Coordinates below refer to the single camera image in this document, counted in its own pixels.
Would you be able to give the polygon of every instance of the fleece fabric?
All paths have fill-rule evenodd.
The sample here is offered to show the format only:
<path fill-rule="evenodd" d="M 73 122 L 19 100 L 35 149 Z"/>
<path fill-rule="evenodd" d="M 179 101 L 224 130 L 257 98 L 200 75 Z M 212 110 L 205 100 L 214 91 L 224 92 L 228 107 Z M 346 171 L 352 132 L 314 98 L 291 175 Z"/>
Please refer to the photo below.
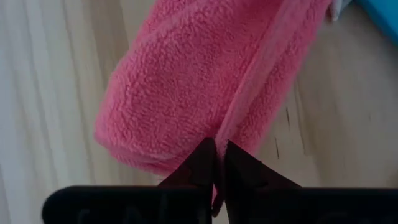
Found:
<path fill-rule="evenodd" d="M 168 175 L 205 137 L 253 154 L 331 0 L 158 0 L 111 76 L 96 140 Z"/>

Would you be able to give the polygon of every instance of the light wood surface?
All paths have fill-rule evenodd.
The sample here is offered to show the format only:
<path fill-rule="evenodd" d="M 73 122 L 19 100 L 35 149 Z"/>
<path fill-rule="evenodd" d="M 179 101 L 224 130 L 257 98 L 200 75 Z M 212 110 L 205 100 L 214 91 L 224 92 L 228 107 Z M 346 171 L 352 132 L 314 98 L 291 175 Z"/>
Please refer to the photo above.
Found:
<path fill-rule="evenodd" d="M 158 182 L 92 138 L 152 3 L 0 0 L 0 223 L 41 223 L 64 186 Z M 259 157 L 306 186 L 397 187 L 397 114 L 398 48 L 352 5 L 319 31 Z"/>

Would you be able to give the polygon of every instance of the white object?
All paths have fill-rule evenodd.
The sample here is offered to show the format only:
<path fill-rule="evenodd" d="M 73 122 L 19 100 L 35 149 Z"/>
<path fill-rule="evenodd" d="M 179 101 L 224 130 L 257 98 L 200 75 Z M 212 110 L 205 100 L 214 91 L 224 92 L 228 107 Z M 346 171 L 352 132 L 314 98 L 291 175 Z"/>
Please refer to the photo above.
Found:
<path fill-rule="evenodd" d="M 352 0 L 333 0 L 329 6 L 332 21 L 337 21 L 340 12 L 351 2 Z"/>

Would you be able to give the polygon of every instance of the pink fleece towel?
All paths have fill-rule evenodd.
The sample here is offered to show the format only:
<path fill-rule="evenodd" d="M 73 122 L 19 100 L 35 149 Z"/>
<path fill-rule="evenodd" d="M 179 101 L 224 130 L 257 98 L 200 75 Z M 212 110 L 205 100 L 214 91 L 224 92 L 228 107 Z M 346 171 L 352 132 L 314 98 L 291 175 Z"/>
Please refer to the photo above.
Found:
<path fill-rule="evenodd" d="M 258 148 L 331 0 L 158 0 L 114 71 L 95 138 L 176 169 L 205 137 Z"/>

